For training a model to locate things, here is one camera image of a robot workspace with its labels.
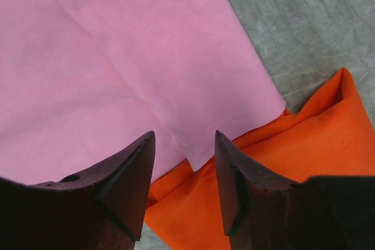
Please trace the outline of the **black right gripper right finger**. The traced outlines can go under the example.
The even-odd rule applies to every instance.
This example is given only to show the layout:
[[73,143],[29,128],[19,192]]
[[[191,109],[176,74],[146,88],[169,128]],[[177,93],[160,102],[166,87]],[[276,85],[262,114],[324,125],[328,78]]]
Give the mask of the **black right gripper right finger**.
[[232,249],[373,249],[374,177],[298,183],[215,134],[224,233]]

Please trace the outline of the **pink t shirt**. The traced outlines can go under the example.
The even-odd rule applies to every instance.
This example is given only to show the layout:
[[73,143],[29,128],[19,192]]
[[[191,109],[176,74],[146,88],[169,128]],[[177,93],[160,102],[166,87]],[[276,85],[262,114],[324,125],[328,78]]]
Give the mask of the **pink t shirt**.
[[58,181],[156,136],[199,170],[285,101],[228,0],[1,0],[1,176]]

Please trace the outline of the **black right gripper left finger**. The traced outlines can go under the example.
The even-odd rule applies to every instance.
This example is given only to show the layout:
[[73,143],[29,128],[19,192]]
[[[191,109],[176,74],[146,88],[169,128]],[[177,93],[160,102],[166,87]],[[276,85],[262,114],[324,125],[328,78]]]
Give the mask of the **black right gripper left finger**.
[[34,185],[1,179],[2,249],[133,249],[155,157],[149,131],[120,152]]

